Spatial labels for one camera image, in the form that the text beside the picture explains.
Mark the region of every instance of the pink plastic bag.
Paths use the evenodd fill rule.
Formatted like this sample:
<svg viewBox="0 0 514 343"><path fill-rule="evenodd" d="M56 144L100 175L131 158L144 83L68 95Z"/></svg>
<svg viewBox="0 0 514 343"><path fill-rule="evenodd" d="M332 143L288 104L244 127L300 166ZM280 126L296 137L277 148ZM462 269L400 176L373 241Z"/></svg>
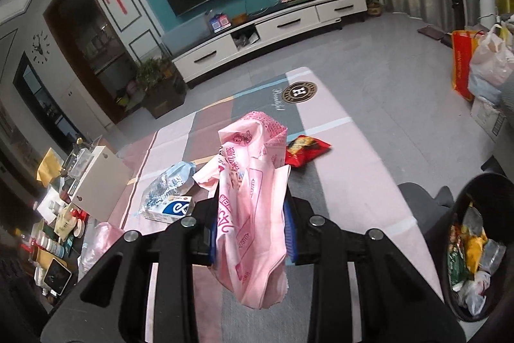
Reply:
<svg viewBox="0 0 514 343"><path fill-rule="evenodd" d="M83 273L86 274L124 233L108 222L100 222L94 228L94 237L81 258Z"/></svg>
<svg viewBox="0 0 514 343"><path fill-rule="evenodd" d="M212 190L219 177L216 263L212 270L237 300L269 308L284 299L283 204L289 177L284 166L287 128L264 113L249 113L220 130L217 168L195 176Z"/></svg>

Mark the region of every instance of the plant pot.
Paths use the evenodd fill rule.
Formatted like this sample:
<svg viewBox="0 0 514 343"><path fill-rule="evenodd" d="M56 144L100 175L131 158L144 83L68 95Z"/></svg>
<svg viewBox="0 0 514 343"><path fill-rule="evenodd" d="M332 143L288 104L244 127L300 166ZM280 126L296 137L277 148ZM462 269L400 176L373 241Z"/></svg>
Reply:
<svg viewBox="0 0 514 343"><path fill-rule="evenodd" d="M379 17L382 15L382 5L377 2L370 3L368 5L368 15L372 17Z"/></svg>
<svg viewBox="0 0 514 343"><path fill-rule="evenodd" d="M141 105L156 119L182 105L185 97L186 84L175 74L149 89Z"/></svg>

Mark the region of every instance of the cardboard box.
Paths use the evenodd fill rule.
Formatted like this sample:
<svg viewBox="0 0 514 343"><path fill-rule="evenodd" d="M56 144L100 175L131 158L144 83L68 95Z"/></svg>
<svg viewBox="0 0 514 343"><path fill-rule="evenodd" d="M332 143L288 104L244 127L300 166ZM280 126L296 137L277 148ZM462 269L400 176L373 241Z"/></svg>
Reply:
<svg viewBox="0 0 514 343"><path fill-rule="evenodd" d="M171 224L186 215L191 215L194 208L194 201L191 196L169 196L166 201L161 202L151 209L145 209L143 216L146 219Z"/></svg>
<svg viewBox="0 0 514 343"><path fill-rule="evenodd" d="M500 130L505 122L505 115L502 114L500 109L494 106L487 99L481 96L476 97L471 108L471 117L479 123L479 126L496 141Z"/></svg>

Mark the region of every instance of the drawer handle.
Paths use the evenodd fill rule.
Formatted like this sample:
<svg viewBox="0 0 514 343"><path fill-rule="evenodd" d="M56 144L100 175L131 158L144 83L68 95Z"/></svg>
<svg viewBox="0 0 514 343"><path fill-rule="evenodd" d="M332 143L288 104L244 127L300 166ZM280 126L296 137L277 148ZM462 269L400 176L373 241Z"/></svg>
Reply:
<svg viewBox="0 0 514 343"><path fill-rule="evenodd" d="M342 6L342 7L340 7L340 8L335 8L335 10L334 10L334 11L335 11L335 12L339 12L339 11L343 11L343 10L349 10L349 9L351 9L351 8L353 8L353 5L348 5L348 6Z"/></svg>
<svg viewBox="0 0 514 343"><path fill-rule="evenodd" d="M217 50L214 50L212 53L209 53L206 56L200 57L199 59L195 60L194 63L200 63L202 60L208 59L209 57L216 55L217 52Z"/></svg>
<svg viewBox="0 0 514 343"><path fill-rule="evenodd" d="M289 21L288 23L277 25L277 28L284 28L285 26L288 26L288 25L297 24L301 20L302 20L301 18L298 18L298 19L295 19L294 21Z"/></svg>

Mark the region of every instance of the doorway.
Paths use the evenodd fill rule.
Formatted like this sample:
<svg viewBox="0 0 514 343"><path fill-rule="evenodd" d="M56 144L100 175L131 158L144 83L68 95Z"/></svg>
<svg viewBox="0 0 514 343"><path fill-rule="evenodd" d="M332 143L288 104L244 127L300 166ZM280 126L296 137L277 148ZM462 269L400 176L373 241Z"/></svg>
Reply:
<svg viewBox="0 0 514 343"><path fill-rule="evenodd" d="M120 122L128 112L126 88L137 65L97 1L53 0L44 18L89 94L113 123Z"/></svg>

